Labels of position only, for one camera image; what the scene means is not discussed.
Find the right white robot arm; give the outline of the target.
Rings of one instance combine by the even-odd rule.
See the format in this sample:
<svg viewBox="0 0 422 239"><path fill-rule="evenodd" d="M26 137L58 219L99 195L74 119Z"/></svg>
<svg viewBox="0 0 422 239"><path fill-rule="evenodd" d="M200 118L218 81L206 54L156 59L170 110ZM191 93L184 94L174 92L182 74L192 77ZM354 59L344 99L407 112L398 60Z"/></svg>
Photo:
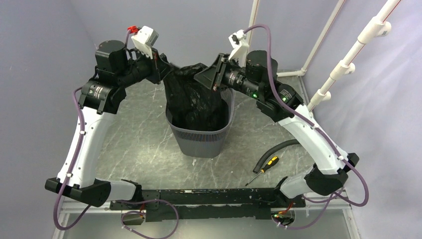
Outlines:
<svg viewBox="0 0 422 239"><path fill-rule="evenodd" d="M231 88L255 99L261 113L292 134L310 154L314 161L311 168L283 178L276 187L274 200L285 207L296 196L309 192L327 196L342 188L350 171L344 161L355 166L359 158L336 146L311 117L300 95L291 86L277 82L277 66L265 50L249 52L245 67L220 53L194 79L213 91Z"/></svg>

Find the grey mesh trash bin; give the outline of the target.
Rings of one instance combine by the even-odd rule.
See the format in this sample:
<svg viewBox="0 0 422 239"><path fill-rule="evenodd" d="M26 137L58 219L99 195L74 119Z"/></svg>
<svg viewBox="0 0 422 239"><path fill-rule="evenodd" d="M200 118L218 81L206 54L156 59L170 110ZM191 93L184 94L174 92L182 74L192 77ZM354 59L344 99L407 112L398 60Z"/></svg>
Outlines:
<svg viewBox="0 0 422 239"><path fill-rule="evenodd" d="M228 131L233 122L234 112L234 90L224 89L220 96L226 107L226 116L223 127L215 131L190 130L177 127L173 124L173 116L168 107L165 108L166 120L184 155L196 158L215 158L224 146Z"/></svg>

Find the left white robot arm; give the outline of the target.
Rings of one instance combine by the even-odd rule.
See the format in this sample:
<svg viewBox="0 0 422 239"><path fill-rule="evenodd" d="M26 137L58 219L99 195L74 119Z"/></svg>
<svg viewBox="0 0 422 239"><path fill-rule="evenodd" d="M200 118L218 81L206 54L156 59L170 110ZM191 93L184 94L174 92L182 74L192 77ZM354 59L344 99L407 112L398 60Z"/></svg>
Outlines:
<svg viewBox="0 0 422 239"><path fill-rule="evenodd" d="M141 185L97 179L98 158L126 88L142 80L159 84L173 66L156 49L146 56L119 40L101 43L95 58L95 73L81 87L76 101L78 122L68 156L58 175L46 180L45 189L94 207L123 200L130 209L137 209L143 202Z"/></svg>

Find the black trash bag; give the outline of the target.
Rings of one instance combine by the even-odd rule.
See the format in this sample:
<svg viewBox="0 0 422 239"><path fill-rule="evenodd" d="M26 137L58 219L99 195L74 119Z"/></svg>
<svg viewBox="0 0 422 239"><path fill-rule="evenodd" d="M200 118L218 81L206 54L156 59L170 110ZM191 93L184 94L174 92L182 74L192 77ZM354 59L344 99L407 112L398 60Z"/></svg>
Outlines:
<svg viewBox="0 0 422 239"><path fill-rule="evenodd" d="M176 67L163 79L167 109L176 127L216 131L228 123L228 105L220 92L213 92L194 80L194 75L206 69L206 65Z"/></svg>

